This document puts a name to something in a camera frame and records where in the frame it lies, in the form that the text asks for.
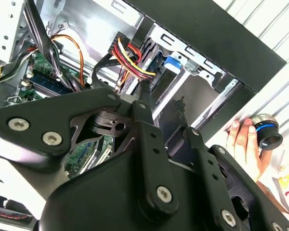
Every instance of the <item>screw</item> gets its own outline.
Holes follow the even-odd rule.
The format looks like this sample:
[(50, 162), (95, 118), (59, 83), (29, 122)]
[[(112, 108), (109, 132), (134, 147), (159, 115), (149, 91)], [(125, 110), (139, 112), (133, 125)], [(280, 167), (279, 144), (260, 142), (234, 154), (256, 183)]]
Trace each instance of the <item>screw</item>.
[(42, 139), (44, 143), (49, 146), (58, 146), (59, 144), (62, 143), (62, 137), (54, 131), (46, 132), (43, 135)]
[(222, 149), (222, 148), (218, 148), (218, 151), (219, 151), (221, 154), (226, 154), (225, 150)]
[(112, 99), (112, 100), (115, 100), (116, 99), (116, 97), (113, 95), (113, 94), (108, 94), (107, 95), (110, 99)]
[(146, 109), (146, 106), (142, 103), (139, 104), (143, 109)]
[(30, 127), (28, 121), (20, 118), (11, 119), (8, 125), (14, 131), (25, 131)]
[(193, 133), (196, 135), (196, 136), (199, 136), (199, 133), (197, 130), (193, 129)]
[(224, 219), (224, 221), (226, 221), (226, 223), (231, 226), (231, 227), (234, 227), (236, 226), (236, 220), (234, 218), (234, 216), (228, 212), (227, 210), (222, 210), (222, 217)]
[(272, 226), (275, 231), (283, 231), (283, 229), (275, 222), (272, 222)]
[(171, 192), (169, 191), (169, 189), (167, 189), (164, 186), (159, 186), (158, 187), (157, 194), (158, 194), (159, 199), (162, 200), (162, 202), (170, 203), (172, 201)]

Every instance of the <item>red wire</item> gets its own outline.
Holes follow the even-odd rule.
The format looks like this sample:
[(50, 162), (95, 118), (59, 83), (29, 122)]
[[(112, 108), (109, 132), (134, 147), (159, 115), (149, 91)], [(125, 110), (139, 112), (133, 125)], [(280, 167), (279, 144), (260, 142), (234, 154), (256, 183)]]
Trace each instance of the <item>red wire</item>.
[(136, 71), (129, 63), (128, 61), (126, 61), (123, 57), (123, 55), (120, 54), (118, 47), (115, 45), (115, 52), (116, 55), (119, 57), (119, 59), (131, 70), (129, 70), (131, 73), (134, 73), (135, 76), (137, 77), (141, 77), (141, 78), (145, 78), (147, 79), (148, 77), (143, 75), (142, 73), (139, 73), (138, 71)]
[(133, 76), (136, 76), (139, 79), (143, 79), (142, 77), (140, 77), (138, 75), (138, 73), (136, 73), (133, 69), (129, 68), (126, 65), (126, 62), (124, 62), (123, 60), (121, 60), (121, 58), (118, 56), (118, 54), (115, 51), (112, 51), (112, 54), (119, 60), (119, 62), (121, 63), (121, 65), (127, 70), (127, 72), (131, 73)]
[(28, 218), (28, 216), (23, 216), (23, 217), (10, 217), (4, 214), (0, 213), (0, 216), (4, 217), (4, 218), (9, 218), (9, 219), (24, 219), (24, 218)]
[(34, 51), (35, 47), (28, 48), (27, 51)]
[(142, 58), (142, 54), (141, 54), (140, 50), (133, 47), (130, 43), (128, 44), (128, 47), (131, 48), (138, 55), (139, 58), (138, 58), (137, 62), (139, 63), (141, 58)]

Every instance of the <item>metal panel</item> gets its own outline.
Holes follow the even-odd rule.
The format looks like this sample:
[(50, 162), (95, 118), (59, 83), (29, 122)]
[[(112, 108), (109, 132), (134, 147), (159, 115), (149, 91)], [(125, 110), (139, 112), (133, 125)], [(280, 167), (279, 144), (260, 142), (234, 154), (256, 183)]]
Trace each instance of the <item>metal panel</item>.
[(0, 0), (0, 60), (7, 63), (14, 49), (23, 8), (24, 0)]
[(233, 16), (288, 63), (207, 142), (208, 146), (220, 143), (222, 132), (234, 119), (261, 113), (275, 115), (281, 133), (289, 129), (289, 0), (248, 0)]
[(285, 64), (213, 1), (125, 1), (254, 91), (260, 91)]

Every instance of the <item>black lens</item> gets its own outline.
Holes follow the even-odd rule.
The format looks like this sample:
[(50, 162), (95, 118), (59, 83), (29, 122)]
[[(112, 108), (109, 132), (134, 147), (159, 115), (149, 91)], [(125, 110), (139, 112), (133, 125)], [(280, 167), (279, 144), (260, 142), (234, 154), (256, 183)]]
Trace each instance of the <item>black lens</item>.
[(272, 150), (278, 147), (282, 141), (283, 138), (281, 135), (272, 135), (263, 139), (260, 147), (264, 150)]

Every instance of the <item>metal frame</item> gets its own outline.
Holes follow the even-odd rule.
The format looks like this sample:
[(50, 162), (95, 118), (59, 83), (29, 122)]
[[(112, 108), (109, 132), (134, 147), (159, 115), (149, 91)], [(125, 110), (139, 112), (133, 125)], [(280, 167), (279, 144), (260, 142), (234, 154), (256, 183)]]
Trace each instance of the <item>metal frame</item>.
[(24, 0), (0, 0), (0, 60), (9, 63), (24, 9)]
[[(237, 87), (235, 93), (230, 92), (225, 102), (218, 103), (220, 104), (218, 110), (211, 115), (214, 120), (206, 120), (201, 126), (197, 126), (196, 121), (199, 118), (195, 118), (193, 125), (202, 131), (205, 141), (237, 114), (286, 64), (213, 1), (183, 0), (172, 1), (167, 5), (162, 1), (153, 0), (149, 2), (126, 0), (126, 2), (156, 22), (149, 36), (159, 45), (170, 51), (180, 51), (189, 55), (189, 58), (212, 74), (215, 74), (215, 71), (222, 73), (223, 76), (229, 73), (244, 84)], [(155, 9), (163, 9), (164, 13), (160, 14)], [(179, 81), (178, 86), (174, 84), (173, 89), (169, 88), (166, 94), (173, 95), (172, 92), (179, 89), (182, 82)], [(166, 97), (166, 103), (170, 99), (171, 97)], [(212, 106), (216, 107), (216, 104), (211, 104), (206, 111), (211, 110)], [(158, 107), (153, 116), (157, 117), (158, 111), (162, 108)]]
[(228, 119), (221, 129), (208, 139), (207, 145), (220, 144), (222, 132), (235, 119), (243, 120), (258, 114), (277, 116), (280, 133), (289, 128), (289, 63), (249, 102)]

